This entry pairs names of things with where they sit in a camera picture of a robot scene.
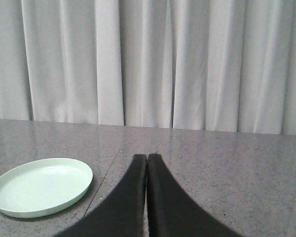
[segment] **plastic plate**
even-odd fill
[[[0,177],[0,211],[32,218],[73,205],[87,192],[91,168],[76,159],[49,158],[18,166]]]

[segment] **curtain fold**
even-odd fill
[[[0,0],[0,118],[296,134],[296,0]]]

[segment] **black foam pad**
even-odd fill
[[[90,214],[56,237],[142,237],[146,155],[134,155],[123,178]]]
[[[240,237],[198,206],[179,186],[158,154],[148,157],[150,237]]]

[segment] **granite surface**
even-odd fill
[[[94,173],[72,207],[36,219],[0,213],[0,236],[52,236],[92,211],[133,154],[160,153],[183,189],[248,237],[296,237],[296,136],[0,119],[0,175],[42,158],[69,157]],[[147,216],[145,236],[148,236]]]

